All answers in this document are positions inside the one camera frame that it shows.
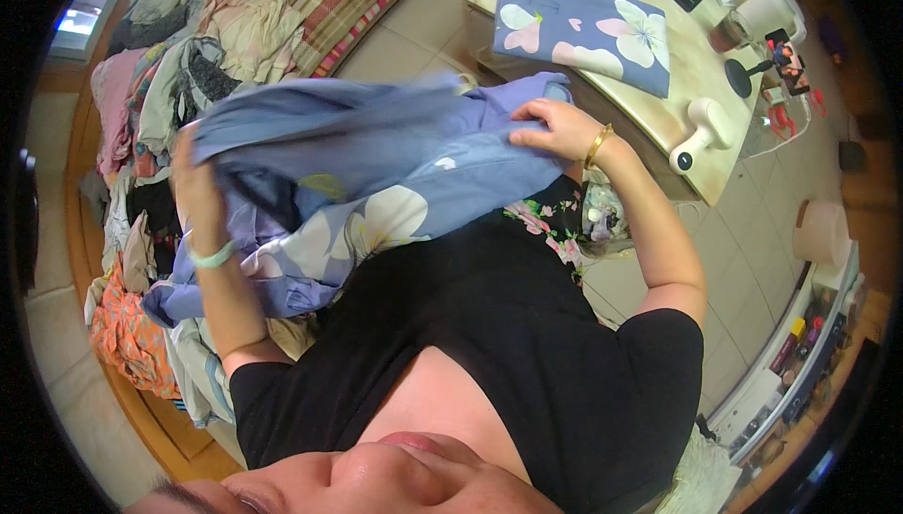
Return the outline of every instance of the eye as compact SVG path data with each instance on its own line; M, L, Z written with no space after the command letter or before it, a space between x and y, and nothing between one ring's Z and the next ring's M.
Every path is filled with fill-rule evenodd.
M267 511L261 506L260 502L254 499L254 497L250 497L243 492L232 492L235 498L244 504L247 508L251 508L257 514L267 514Z
M240 497L240 496L237 496L237 495L236 495L236 497L237 497L239 500L241 500L241 503L242 503L242 504L244 504L245 506L247 506L247 508L251 508L252 510L254 510L254 512L257 512L257 514L265 514L264 510L261 509L261 508L258 508L257 505L254 504L254 502L248 500L247 498Z

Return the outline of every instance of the phone screen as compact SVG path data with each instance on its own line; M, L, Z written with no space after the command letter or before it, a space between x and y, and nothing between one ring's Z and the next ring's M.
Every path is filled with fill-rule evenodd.
M809 77L803 58L796 53L796 47L790 42L785 30L775 30L765 36L772 58L775 60L777 74L784 79L787 93L790 96L801 95L809 91Z

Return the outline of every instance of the glass cup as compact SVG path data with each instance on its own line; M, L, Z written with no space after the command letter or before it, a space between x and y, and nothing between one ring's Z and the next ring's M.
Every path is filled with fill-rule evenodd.
M719 54L724 54L752 42L749 21L736 10L728 12L709 33L709 44Z

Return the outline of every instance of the marble table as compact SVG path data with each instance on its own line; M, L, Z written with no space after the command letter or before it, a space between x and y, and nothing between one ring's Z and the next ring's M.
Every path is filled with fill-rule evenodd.
M464 0L482 15L493 16L497 0ZM730 89L724 76L724 62L727 58L735 58L748 67L761 61L759 55L747 47L734 50L725 55L718 54L709 46L709 31L724 17L728 8L719 5L717 0L703 0L693 12L687 13L673 0L642 0L659 7L665 12L668 26L668 47L671 53L671 85L667 99L660 99L645 91L627 85L617 79L611 79L592 71L574 70L592 86L593 91L601 93L601 97L615 105L618 114L635 124L638 131L653 143L662 154L656 160L658 174L653 171L657 180L688 182L695 195L706 204L718 202L724 185L727 184L730 172L737 162L743 136L750 125L752 111L757 94L743 100ZM758 89L761 74L752 79L753 89ZM729 132L737 136L737 144L729 150L708 148L700 156L693 169L681 179L670 168L662 169L662 158L666 167L666 158L671 151L694 132L694 125L687 117L686 109L690 102L700 97L710 97L720 102L731 121ZM622 131L615 119L611 121L615 130ZM665 192L672 198L680 194Z

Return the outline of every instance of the white electric kettle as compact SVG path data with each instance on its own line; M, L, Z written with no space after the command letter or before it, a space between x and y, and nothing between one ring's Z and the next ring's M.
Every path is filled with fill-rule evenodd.
M753 40L764 40L779 28L784 28L797 46L806 39L803 11L795 0L746 0L737 12L750 23Z

